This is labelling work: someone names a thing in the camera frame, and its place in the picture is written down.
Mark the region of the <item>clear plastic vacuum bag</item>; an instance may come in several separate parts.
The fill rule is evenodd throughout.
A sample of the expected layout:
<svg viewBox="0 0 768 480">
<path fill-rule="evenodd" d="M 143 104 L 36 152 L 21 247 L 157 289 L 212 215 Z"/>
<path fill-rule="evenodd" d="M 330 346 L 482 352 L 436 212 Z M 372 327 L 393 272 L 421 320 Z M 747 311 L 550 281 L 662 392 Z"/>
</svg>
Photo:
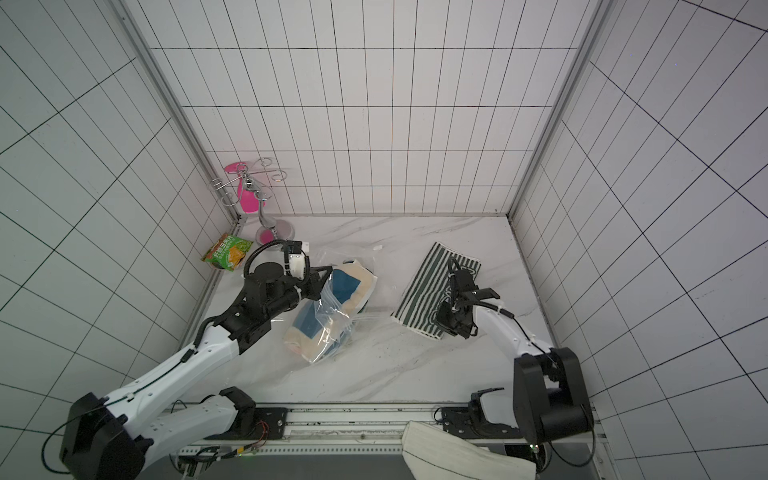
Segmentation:
<svg viewBox="0 0 768 480">
<path fill-rule="evenodd" d="M 302 304 L 282 337 L 284 346 L 309 364 L 334 356 L 362 322 L 390 317 L 397 288 L 383 277 L 381 244 L 326 245 L 311 260 L 331 273 L 318 300 Z"/>
</svg>

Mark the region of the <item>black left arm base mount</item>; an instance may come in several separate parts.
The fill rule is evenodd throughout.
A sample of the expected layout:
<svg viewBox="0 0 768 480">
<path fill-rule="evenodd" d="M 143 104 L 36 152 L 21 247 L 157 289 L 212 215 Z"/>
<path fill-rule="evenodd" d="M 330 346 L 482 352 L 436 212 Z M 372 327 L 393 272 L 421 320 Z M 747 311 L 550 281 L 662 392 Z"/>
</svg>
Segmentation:
<svg viewBox="0 0 768 480">
<path fill-rule="evenodd" d="M 255 401 L 237 387 L 229 387 L 218 393 L 234 404 L 237 415 L 233 424 L 224 432 L 206 437 L 206 440 L 280 440 L 287 423 L 288 409 L 283 407 L 259 407 Z"/>
</svg>

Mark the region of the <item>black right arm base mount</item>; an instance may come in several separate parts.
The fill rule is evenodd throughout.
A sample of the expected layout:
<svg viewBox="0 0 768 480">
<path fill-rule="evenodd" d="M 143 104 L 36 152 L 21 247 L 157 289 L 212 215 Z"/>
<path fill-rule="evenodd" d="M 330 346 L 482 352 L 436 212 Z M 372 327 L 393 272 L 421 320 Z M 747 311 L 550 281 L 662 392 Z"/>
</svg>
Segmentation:
<svg viewBox="0 0 768 480">
<path fill-rule="evenodd" d="M 471 394 L 466 406 L 442 406 L 433 412 L 433 420 L 450 435 L 463 440 L 523 439 L 519 428 L 490 422 L 482 408 L 482 396 L 503 387 L 479 390 Z"/>
</svg>

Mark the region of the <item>teal and beige towel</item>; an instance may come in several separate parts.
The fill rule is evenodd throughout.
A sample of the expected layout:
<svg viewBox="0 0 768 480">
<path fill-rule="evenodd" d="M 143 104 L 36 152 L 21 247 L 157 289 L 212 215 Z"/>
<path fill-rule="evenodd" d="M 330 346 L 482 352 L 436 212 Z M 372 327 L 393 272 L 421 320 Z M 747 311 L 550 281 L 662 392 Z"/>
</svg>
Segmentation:
<svg viewBox="0 0 768 480">
<path fill-rule="evenodd" d="M 284 344 L 310 364 L 334 355 L 351 337 L 377 282 L 357 260 L 334 266 L 320 299 L 301 308 L 283 336 Z"/>
</svg>

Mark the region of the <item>green white striped towel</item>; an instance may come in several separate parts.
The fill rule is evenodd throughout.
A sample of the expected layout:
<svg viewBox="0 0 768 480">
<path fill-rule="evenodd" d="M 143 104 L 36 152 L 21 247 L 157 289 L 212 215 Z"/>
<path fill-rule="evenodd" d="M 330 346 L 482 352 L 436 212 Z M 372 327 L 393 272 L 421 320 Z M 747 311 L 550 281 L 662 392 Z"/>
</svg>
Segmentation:
<svg viewBox="0 0 768 480">
<path fill-rule="evenodd" d="M 456 260 L 475 279 L 482 263 L 435 242 L 421 262 L 392 313 L 401 326 L 424 337 L 440 340 L 443 331 L 435 321 L 440 304 L 450 297 L 449 266 Z"/>
</svg>

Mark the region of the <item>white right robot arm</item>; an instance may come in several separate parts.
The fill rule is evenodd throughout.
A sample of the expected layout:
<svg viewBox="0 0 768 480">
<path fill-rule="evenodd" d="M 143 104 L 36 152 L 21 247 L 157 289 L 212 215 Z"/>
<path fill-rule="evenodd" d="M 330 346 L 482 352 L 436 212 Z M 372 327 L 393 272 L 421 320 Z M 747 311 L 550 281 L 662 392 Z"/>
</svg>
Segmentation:
<svg viewBox="0 0 768 480">
<path fill-rule="evenodd" d="M 479 288 L 472 273 L 457 263 L 449 266 L 449 296 L 437 311 L 435 324 L 444 333 L 468 339 L 479 332 L 490 336 L 513 365 L 514 426 L 492 422 L 482 397 L 501 387 L 471 394 L 465 407 L 440 407 L 434 419 L 443 431 L 463 440 L 524 439 L 531 452 L 524 456 L 542 473 L 556 457 L 574 468 L 593 463 L 597 453 L 595 420 L 578 356 L 569 348 L 540 342 L 507 310 L 499 294 Z M 583 433 L 591 435 L 589 456 L 567 459 L 554 446 Z"/>
</svg>

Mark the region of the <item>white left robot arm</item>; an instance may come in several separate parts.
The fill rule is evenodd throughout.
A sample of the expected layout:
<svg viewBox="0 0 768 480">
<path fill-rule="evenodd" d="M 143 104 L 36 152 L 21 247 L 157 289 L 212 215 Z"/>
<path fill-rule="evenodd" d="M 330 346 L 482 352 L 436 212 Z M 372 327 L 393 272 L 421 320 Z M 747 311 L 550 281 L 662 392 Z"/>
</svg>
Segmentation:
<svg viewBox="0 0 768 480">
<path fill-rule="evenodd" d="M 172 403 L 218 367 L 236 359 L 303 300 L 320 299 L 333 272 L 312 266 L 305 243 L 277 240 L 281 262 L 244 262 L 244 283 L 232 304 L 205 319 L 191 343 L 128 385 L 70 407 L 58 474 L 74 479 L 134 479 L 159 459 L 208 437 L 263 441 L 269 425 L 255 401 L 237 387 L 221 390 L 174 413 Z"/>
</svg>

